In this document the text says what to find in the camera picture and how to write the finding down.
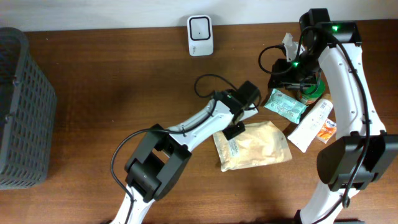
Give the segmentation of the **green lid jar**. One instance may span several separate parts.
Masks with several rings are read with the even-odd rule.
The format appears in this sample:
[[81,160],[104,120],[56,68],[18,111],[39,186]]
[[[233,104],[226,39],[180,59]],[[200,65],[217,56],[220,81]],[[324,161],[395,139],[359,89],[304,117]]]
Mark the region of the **green lid jar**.
[[300,90],[297,91],[296,93],[296,99],[305,104],[305,105],[311,105],[312,103],[316,102],[319,97],[322,96],[322,94],[325,91],[325,84],[323,80],[320,80],[319,85],[313,85],[307,90],[302,93]]

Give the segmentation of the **beige grain pouch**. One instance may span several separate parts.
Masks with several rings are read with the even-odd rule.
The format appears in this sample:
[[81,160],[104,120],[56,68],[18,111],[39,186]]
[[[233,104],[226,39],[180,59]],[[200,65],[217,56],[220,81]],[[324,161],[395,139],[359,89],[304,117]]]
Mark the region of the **beige grain pouch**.
[[285,135],[270,121],[247,124],[243,133],[230,140],[219,131],[213,134],[213,140],[223,172],[278,164],[292,159]]

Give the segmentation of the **teal snack packet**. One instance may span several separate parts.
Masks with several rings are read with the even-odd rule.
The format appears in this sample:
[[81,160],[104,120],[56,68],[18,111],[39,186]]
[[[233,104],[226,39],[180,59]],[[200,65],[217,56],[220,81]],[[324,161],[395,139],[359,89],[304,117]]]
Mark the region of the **teal snack packet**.
[[282,93],[278,89],[273,89],[264,107],[295,124],[299,124],[301,115],[307,109],[307,105]]

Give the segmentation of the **white tube gold cap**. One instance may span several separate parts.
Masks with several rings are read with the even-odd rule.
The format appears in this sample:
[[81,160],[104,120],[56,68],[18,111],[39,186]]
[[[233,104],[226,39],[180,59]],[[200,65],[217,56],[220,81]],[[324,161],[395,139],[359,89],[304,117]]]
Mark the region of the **white tube gold cap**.
[[332,109],[333,100],[331,95],[327,93],[316,102],[287,139],[305,153]]

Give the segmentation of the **orange tissue pack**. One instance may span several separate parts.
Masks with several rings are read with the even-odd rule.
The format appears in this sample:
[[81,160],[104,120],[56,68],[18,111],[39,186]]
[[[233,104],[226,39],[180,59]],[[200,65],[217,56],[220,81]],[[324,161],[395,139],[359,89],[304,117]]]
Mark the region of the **orange tissue pack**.
[[329,118],[326,119],[325,123],[319,130],[315,138],[323,143],[327,143],[331,137],[336,133],[336,123]]

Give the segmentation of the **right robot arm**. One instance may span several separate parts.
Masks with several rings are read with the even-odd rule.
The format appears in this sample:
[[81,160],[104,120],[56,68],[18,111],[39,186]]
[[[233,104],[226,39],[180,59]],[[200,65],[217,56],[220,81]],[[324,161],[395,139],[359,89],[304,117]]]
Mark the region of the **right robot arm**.
[[280,45],[269,88],[305,91],[323,72],[337,122],[336,141],[317,156],[320,178],[296,223],[336,223],[351,198],[379,180],[397,156],[397,136],[388,134],[373,105],[362,64],[362,40],[353,21],[333,22],[325,8],[299,20],[298,42]]

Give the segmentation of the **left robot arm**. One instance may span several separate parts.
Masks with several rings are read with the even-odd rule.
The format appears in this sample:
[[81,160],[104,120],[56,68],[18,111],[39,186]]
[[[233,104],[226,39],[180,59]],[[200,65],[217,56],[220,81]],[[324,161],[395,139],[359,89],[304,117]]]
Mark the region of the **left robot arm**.
[[124,166],[124,200],[113,223],[142,223],[151,205],[164,198],[179,180],[192,151],[217,132],[232,139],[244,132],[244,119],[257,114],[260,91],[246,81],[238,89],[217,91],[209,103],[188,120],[164,129],[156,124],[130,134],[144,137]]

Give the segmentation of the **grey plastic mesh basket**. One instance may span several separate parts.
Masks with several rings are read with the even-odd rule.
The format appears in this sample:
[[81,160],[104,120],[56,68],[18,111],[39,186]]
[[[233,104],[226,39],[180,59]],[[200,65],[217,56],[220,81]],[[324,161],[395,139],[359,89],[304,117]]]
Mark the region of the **grey plastic mesh basket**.
[[55,89],[30,54],[26,35],[1,28],[1,189],[28,189],[47,177]]

